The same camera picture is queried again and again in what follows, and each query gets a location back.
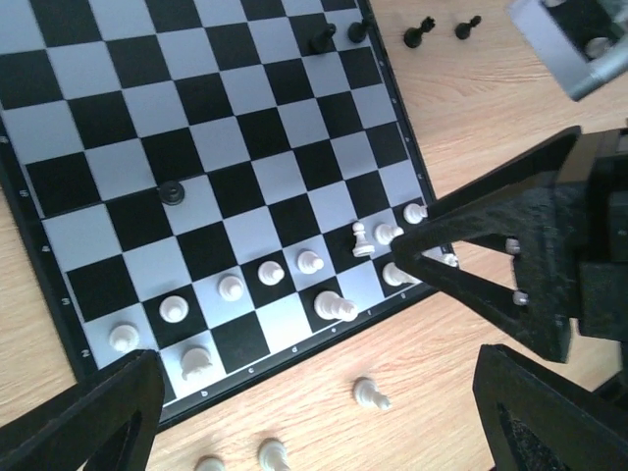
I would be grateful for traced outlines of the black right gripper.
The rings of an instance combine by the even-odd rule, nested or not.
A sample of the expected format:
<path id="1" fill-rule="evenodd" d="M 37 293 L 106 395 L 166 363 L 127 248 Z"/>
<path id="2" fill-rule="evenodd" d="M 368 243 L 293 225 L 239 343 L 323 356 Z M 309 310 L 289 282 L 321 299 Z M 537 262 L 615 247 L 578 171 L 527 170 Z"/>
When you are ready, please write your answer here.
<path id="1" fill-rule="evenodd" d="M 559 299 L 543 291 L 548 284 L 519 293 L 422 254 L 456 241 L 505 251 L 509 238 L 528 253 L 556 238 L 558 221 L 564 230 L 569 310 L 579 332 L 627 341 L 625 128 L 560 131 L 433 201 L 428 214 L 426 222 L 392 242 L 397 267 L 543 359 L 565 363 L 571 327 Z M 525 304 L 515 300 L 518 294 L 527 298 Z"/>

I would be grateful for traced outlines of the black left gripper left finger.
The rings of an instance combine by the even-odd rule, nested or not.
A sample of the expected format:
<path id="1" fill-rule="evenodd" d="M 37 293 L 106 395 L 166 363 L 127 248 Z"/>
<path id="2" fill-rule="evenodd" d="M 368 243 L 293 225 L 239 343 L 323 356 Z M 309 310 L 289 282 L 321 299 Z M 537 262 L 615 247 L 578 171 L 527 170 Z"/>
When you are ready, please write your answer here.
<path id="1" fill-rule="evenodd" d="M 156 351 L 132 351 L 1 427 L 3 470 L 143 470 L 165 385 Z"/>

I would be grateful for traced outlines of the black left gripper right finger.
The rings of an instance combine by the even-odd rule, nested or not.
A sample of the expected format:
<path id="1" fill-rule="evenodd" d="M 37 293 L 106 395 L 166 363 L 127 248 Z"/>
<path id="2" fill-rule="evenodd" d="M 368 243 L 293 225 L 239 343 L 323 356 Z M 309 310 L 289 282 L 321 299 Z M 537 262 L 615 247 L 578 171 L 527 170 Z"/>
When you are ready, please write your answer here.
<path id="1" fill-rule="evenodd" d="M 627 371 L 588 391 L 503 344 L 484 344 L 473 393 L 496 470 L 625 470 Z"/>

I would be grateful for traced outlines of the white piece lowest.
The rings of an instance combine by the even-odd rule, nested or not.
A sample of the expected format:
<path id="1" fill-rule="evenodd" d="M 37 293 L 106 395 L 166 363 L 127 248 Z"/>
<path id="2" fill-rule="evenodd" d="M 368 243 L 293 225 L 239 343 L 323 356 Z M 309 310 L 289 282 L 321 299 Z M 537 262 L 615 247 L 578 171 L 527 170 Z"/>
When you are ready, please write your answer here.
<path id="1" fill-rule="evenodd" d="M 402 212 L 404 220 L 410 225 L 418 225 L 428 217 L 428 210 L 425 205 L 418 203 L 408 203 Z"/>
<path id="2" fill-rule="evenodd" d="M 121 353 L 127 353 L 138 348 L 140 343 L 139 331 L 132 324 L 120 324 L 109 334 L 110 346 Z"/>

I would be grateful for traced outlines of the white pawn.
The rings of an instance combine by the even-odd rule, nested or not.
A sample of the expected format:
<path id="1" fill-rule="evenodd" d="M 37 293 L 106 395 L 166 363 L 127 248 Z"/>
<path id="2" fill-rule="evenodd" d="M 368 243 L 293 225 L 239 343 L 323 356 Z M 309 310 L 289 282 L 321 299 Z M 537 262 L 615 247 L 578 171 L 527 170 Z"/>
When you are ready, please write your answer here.
<path id="1" fill-rule="evenodd" d="M 276 261 L 268 260 L 258 267 L 259 281 L 265 286 L 274 286 L 280 283 L 286 275 L 282 265 Z"/>
<path id="2" fill-rule="evenodd" d="M 364 257 L 374 253 L 375 246 L 367 239 L 365 226 L 361 222 L 356 221 L 352 224 L 352 230 L 355 236 L 355 244 L 352 249 L 353 256 Z"/>
<path id="3" fill-rule="evenodd" d="M 375 240 L 381 245 L 390 245 L 398 236 L 404 234 L 404 229 L 399 226 L 380 224 L 374 230 Z"/>
<path id="4" fill-rule="evenodd" d="M 240 300 L 244 294 L 244 283 L 235 275 L 226 275 L 218 283 L 218 292 L 228 302 Z"/>
<path id="5" fill-rule="evenodd" d="M 159 306 L 161 318 L 168 323 L 181 322 L 188 314 L 187 301 L 178 295 L 170 295 L 162 300 Z"/>

